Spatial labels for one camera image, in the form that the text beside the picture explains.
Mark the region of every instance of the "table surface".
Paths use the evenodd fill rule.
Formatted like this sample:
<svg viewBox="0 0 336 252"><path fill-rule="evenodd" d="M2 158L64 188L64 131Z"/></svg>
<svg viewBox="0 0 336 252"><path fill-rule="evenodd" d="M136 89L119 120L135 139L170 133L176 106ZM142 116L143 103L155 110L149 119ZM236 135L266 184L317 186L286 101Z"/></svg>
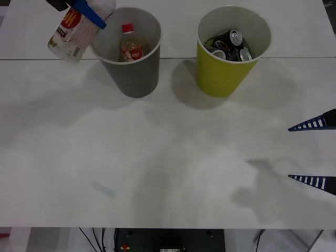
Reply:
<svg viewBox="0 0 336 252"><path fill-rule="evenodd" d="M196 24L226 4L261 14L273 33L266 57L335 57L336 40L322 0L117 0L151 12L162 25L162 58L196 57ZM65 13L45 0L12 0L0 30L0 59L54 59L47 42ZM83 58L96 58L89 49Z"/></svg>
<svg viewBox="0 0 336 252"><path fill-rule="evenodd" d="M319 228L336 198L288 174L336 176L336 133L290 133L336 108L336 59L261 59L227 99L195 60L124 96L103 65L0 61L0 226Z"/></svg>

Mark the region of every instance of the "soda can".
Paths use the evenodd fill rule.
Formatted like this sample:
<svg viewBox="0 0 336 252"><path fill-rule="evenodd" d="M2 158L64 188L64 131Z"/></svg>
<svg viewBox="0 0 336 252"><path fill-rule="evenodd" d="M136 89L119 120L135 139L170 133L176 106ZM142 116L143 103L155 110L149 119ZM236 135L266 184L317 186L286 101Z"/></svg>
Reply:
<svg viewBox="0 0 336 252"><path fill-rule="evenodd" d="M246 40L243 38L243 41L241 42L241 45L237 47L239 50L241 49L247 49L248 51L250 51L250 48L248 47L248 44L246 42Z"/></svg>
<svg viewBox="0 0 336 252"><path fill-rule="evenodd" d="M232 55L230 60L232 60L232 61L249 61L249 60L252 60L252 56L247 49L243 48L243 49L239 50L238 53Z"/></svg>
<svg viewBox="0 0 336 252"><path fill-rule="evenodd" d="M219 34L216 37L213 37L209 39L205 44L209 46L216 47L216 43L218 44L218 41L221 41L223 46L230 54L233 53L233 51L236 49L236 47L240 46L243 42L243 33L235 28L230 29L227 32L224 32L222 34Z"/></svg>
<svg viewBox="0 0 336 252"><path fill-rule="evenodd" d="M230 58L230 54L228 52L219 50L217 48L214 48L212 46L208 46L208 45L203 45L205 47L205 49L207 49L209 51L209 53L211 53L212 55L220 58L220 59L228 59Z"/></svg>

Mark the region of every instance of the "black cable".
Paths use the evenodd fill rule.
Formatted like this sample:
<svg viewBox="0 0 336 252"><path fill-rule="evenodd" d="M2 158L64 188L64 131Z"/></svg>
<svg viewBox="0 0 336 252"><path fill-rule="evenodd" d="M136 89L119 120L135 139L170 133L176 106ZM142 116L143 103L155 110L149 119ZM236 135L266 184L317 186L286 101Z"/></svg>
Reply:
<svg viewBox="0 0 336 252"><path fill-rule="evenodd" d="M97 245L98 245L98 248L99 248L100 252L103 252L103 250L101 250L100 244L99 244L98 239L97 239L97 237L96 237L95 229L92 228L92 231L93 231L93 235L94 235L94 238L95 238L95 240L96 240L96 243L97 243Z"/></svg>
<svg viewBox="0 0 336 252"><path fill-rule="evenodd" d="M114 236L113 236L113 239L114 239L114 252L117 252L117 242L118 242L118 230L117 228L114 229Z"/></svg>
<svg viewBox="0 0 336 252"><path fill-rule="evenodd" d="M94 245L92 244L92 242L90 241L90 239L86 236L86 234L84 233L84 231L79 227L79 230L84 234L85 238L89 241L89 243L91 244L91 246L93 247L93 249L95 250L95 252L98 252L96 250L96 248L94 247Z"/></svg>
<svg viewBox="0 0 336 252"><path fill-rule="evenodd" d="M259 233L259 238L258 238L258 242L257 242L256 252L258 252L258 246L259 246L260 238L261 238L261 235L263 234L264 231L265 231L265 230L262 229L262 230L260 231L260 233Z"/></svg>
<svg viewBox="0 0 336 252"><path fill-rule="evenodd" d="M104 245L105 230L106 230L106 228L103 228L102 231L101 231L101 246L103 247L103 251L102 252L106 252L105 245Z"/></svg>

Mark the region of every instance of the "can lid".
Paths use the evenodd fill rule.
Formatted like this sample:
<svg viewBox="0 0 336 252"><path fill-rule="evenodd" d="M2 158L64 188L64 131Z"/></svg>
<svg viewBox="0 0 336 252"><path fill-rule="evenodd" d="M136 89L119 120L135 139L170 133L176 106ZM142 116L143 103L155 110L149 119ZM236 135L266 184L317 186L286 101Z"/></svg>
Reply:
<svg viewBox="0 0 336 252"><path fill-rule="evenodd" d="M239 56L242 61L252 60L252 56L247 49L241 49L239 51Z"/></svg>
<svg viewBox="0 0 336 252"><path fill-rule="evenodd" d="M235 28L230 30L230 40L235 46L240 46L243 42L243 33L241 30Z"/></svg>
<svg viewBox="0 0 336 252"><path fill-rule="evenodd" d="M226 59L226 54L225 52L221 51L221 50L216 50L214 52L212 52L212 54L220 59Z"/></svg>
<svg viewBox="0 0 336 252"><path fill-rule="evenodd" d="M122 26L122 32L123 33L131 33L133 32L133 25L132 24L126 24Z"/></svg>

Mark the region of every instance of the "white bottle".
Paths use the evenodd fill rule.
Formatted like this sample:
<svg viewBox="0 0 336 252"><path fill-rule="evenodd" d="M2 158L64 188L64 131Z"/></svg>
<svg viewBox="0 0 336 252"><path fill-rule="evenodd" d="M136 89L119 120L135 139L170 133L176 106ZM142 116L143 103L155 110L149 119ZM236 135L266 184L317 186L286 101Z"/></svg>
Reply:
<svg viewBox="0 0 336 252"><path fill-rule="evenodd" d="M103 20L106 20L116 8L115 0L88 0L87 2ZM82 13L70 8L48 42L48 48L60 59L79 62L99 29Z"/></svg>

